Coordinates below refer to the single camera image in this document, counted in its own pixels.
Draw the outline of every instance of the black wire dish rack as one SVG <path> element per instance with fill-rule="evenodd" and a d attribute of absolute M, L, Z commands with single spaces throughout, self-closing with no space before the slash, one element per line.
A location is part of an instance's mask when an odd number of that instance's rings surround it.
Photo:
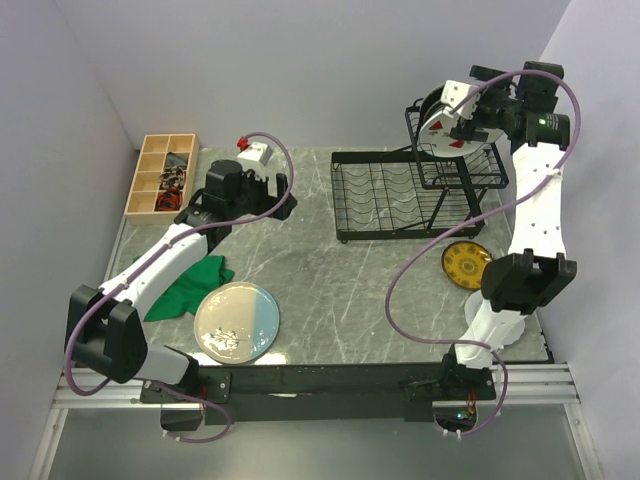
<path fill-rule="evenodd" d="M 405 110 L 411 145 L 391 152 L 334 152 L 331 184 L 336 236 L 349 240 L 436 237 L 480 215 L 489 189 L 509 180 L 494 144 L 466 157 L 437 158 L 420 143 L 421 100 Z M 484 222 L 460 230 L 473 238 Z"/>

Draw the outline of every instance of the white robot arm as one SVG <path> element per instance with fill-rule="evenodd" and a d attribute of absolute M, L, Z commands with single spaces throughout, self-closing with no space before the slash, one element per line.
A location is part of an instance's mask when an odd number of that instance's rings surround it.
<path fill-rule="evenodd" d="M 562 78 L 562 67 L 527 62 L 525 69 L 545 70 Z M 503 72 L 473 67 L 471 76 L 488 80 Z M 482 288 L 465 304 L 469 325 L 463 340 L 475 340 L 499 350 L 520 338 L 524 319 L 551 301 L 576 274 L 576 263 L 565 260 L 560 225 L 562 169 L 552 170 L 568 146 L 569 119 L 553 113 L 557 85 L 544 78 L 497 84 L 455 111 L 474 88 L 448 81 L 439 102 L 429 108 L 420 131 L 437 157 L 468 155 L 502 134 L 511 140 L 517 198 L 531 193 L 542 180 L 549 183 L 516 207 L 513 240 L 505 257 L 486 267 Z M 489 367 L 493 356 L 486 348 L 456 345 L 459 364 L 473 369 Z"/>
<path fill-rule="evenodd" d="M 288 186 L 284 174 L 276 175 L 277 196 L 270 196 L 268 192 L 264 167 L 271 157 L 271 147 L 254 142 L 241 148 L 235 160 L 212 163 L 205 187 L 193 195 L 164 236 L 133 265 L 97 289 L 83 285 L 72 294 L 67 343 L 80 319 L 103 298 L 102 292 L 117 292 L 123 287 L 90 319 L 75 345 L 68 347 L 73 348 L 74 360 L 119 383 L 144 378 L 192 390 L 198 362 L 169 347 L 147 343 L 141 321 L 187 268 L 208 255 L 231 233 L 231 226 L 208 228 L 192 235 L 183 235 L 185 232 L 203 225 L 230 223 L 247 214 L 263 215 L 282 201 Z M 289 195 L 271 216 L 285 220 L 296 205 L 296 199 Z M 181 240 L 174 241 L 181 235 Z M 147 265 L 151 257 L 167 247 L 162 256 Z M 147 265 L 146 270 L 133 276 L 135 280 L 129 284 L 127 279 L 143 265 Z"/>

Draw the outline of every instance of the floor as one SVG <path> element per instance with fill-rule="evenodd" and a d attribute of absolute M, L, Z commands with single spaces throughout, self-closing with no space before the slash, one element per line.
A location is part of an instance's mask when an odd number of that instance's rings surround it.
<path fill-rule="evenodd" d="M 205 436 L 220 427 L 206 427 Z M 505 407 L 475 436 L 400 420 L 238 424 L 214 444 L 163 438 L 157 410 L 69 412 L 50 480 L 584 479 L 564 408 Z"/>

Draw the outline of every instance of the wooden tray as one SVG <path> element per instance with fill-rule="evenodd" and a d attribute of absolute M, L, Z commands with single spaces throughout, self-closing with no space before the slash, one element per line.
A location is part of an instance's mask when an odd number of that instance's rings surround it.
<path fill-rule="evenodd" d="M 196 172 L 199 143 L 195 134 L 147 135 L 144 137 L 136 173 L 131 182 L 129 199 L 124 214 L 134 225 L 169 225 L 179 210 L 156 211 L 156 199 L 160 190 L 162 174 L 168 153 L 174 153 L 187 162 L 187 175 L 182 190 L 182 210 L 192 193 L 193 177 Z"/>

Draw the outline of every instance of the gray marble surface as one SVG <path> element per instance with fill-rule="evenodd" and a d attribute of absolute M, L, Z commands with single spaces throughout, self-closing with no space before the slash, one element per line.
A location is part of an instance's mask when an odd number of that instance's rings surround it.
<path fill-rule="evenodd" d="M 407 340 L 391 329 L 384 316 L 384 294 L 391 277 L 426 240 L 348 244 L 336 240 L 330 165 L 331 153 L 337 150 L 292 149 L 293 191 L 299 204 L 289 220 L 268 219 L 234 227 L 213 252 L 226 256 L 227 265 L 236 272 L 234 280 L 264 287 L 280 307 L 278 336 L 257 363 L 438 362 L 447 346 Z M 204 185 L 213 160 L 234 158 L 236 151 L 202 150 L 195 188 Z M 274 156 L 269 169 L 283 168 L 283 157 Z M 489 192 L 482 207 L 486 210 L 498 202 L 497 194 Z M 128 267 L 166 228 L 126 222 L 111 274 Z M 497 256 L 508 248 L 509 237 L 504 216 L 498 216 L 475 241 Z M 398 283 L 392 298 L 392 313 L 398 322 L 423 337 L 458 338 L 467 328 L 463 308 L 469 292 L 455 286 L 440 266 L 448 243 L 442 242 L 420 259 Z M 192 315 L 145 323 L 144 330 L 151 342 L 178 348 L 203 364 L 215 364 L 196 343 Z M 524 335 L 503 351 L 503 358 L 547 360 L 545 339 L 535 317 L 526 320 Z"/>

